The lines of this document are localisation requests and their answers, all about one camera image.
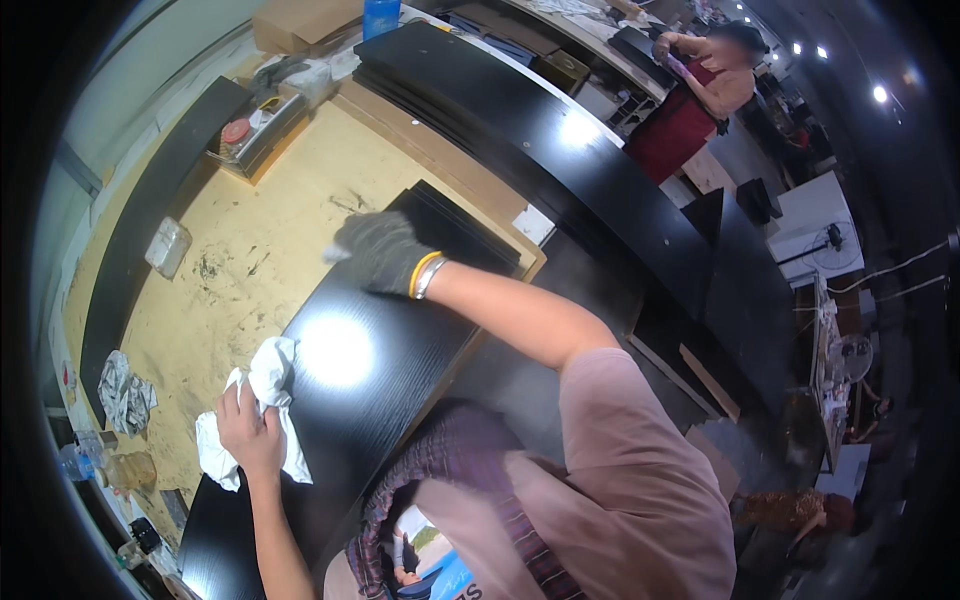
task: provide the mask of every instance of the gloved hand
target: gloved hand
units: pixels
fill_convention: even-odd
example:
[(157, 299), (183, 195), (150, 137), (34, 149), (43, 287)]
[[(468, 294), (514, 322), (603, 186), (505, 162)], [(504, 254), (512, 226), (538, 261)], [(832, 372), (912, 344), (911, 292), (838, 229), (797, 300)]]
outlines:
[(654, 60), (663, 64), (668, 56), (670, 56), (670, 40), (660, 36), (654, 42)]
[(686, 79), (690, 76), (690, 72), (686, 70), (686, 66), (676, 57), (667, 55), (666, 62), (663, 66), (676, 73), (681, 79)]
[(340, 264), (357, 287), (410, 298), (419, 268), (440, 255), (418, 242), (413, 226), (395, 211), (351, 215), (333, 241), (350, 252)]

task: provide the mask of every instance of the blue plastic container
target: blue plastic container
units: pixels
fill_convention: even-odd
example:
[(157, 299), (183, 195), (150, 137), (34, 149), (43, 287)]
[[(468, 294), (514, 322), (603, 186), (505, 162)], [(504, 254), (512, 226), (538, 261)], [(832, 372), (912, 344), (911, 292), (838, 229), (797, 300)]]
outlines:
[(400, 0), (364, 0), (363, 38), (391, 32), (399, 26)]

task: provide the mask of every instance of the bottle with yellow liquid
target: bottle with yellow liquid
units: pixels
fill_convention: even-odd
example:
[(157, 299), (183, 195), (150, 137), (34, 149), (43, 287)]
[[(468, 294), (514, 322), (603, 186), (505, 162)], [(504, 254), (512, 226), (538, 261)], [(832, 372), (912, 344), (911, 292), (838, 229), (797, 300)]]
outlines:
[(156, 481), (154, 459), (147, 452), (114, 454), (106, 458), (103, 468), (96, 469), (101, 487), (132, 491)]

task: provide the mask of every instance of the red apron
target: red apron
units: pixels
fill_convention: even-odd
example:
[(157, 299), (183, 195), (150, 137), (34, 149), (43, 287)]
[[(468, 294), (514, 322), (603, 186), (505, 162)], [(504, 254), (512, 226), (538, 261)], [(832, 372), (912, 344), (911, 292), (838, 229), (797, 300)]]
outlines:
[[(706, 70), (702, 65), (710, 55), (692, 60), (686, 66), (690, 74), (707, 85), (724, 72)], [(689, 87), (675, 87), (666, 100), (630, 135), (623, 151), (640, 165), (657, 185), (677, 172), (707, 143), (716, 129), (716, 121), (697, 102)]]

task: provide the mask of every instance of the plaid apron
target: plaid apron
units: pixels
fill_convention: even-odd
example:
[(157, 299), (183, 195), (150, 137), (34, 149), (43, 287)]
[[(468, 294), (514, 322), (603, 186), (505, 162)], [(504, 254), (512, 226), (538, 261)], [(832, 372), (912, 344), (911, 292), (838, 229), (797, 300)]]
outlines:
[(380, 565), (380, 526), (397, 490), (431, 478), (487, 497), (547, 600), (587, 600), (514, 495), (503, 457), (515, 449), (522, 445), (500, 417), (476, 405), (456, 403), (425, 422), (373, 491), (364, 509), (363, 530), (347, 545), (347, 560), (360, 593), (371, 600), (387, 597)]

